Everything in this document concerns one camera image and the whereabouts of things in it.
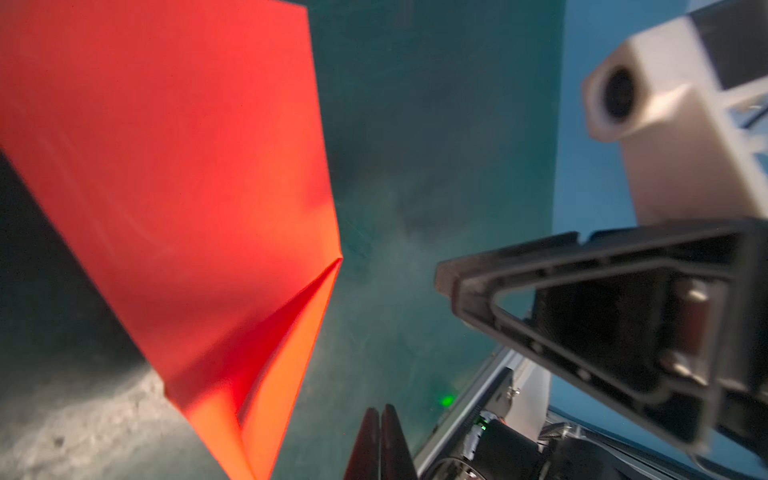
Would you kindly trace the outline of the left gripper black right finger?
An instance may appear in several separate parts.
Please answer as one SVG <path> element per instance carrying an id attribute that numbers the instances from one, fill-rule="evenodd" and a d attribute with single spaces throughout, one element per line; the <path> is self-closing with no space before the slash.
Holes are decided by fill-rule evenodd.
<path id="1" fill-rule="evenodd" d="M 386 404 L 381 415 L 381 480 L 418 480 L 396 409 Z"/>

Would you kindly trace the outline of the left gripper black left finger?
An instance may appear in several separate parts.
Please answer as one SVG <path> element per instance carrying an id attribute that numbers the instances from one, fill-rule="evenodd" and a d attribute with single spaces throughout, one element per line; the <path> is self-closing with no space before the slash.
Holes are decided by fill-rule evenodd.
<path id="1" fill-rule="evenodd" d="M 378 480 L 380 473 L 380 415 L 368 408 L 363 416 L 353 450 L 344 473 L 344 480 Z"/>

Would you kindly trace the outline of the red square paper sheet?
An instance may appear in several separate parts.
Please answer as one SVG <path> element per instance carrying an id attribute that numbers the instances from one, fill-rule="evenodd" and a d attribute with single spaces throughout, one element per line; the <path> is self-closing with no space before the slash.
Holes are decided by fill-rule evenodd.
<path id="1" fill-rule="evenodd" d="M 307 9 L 5 1 L 1 149 L 226 474 L 269 478 L 342 261 Z"/>

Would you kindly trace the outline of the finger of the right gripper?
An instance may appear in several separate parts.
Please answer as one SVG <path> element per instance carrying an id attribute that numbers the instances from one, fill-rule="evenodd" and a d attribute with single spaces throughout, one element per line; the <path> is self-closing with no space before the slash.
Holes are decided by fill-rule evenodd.
<path id="1" fill-rule="evenodd" d="M 443 261 L 453 314 L 699 453 L 767 449 L 767 223 L 570 232 Z"/>

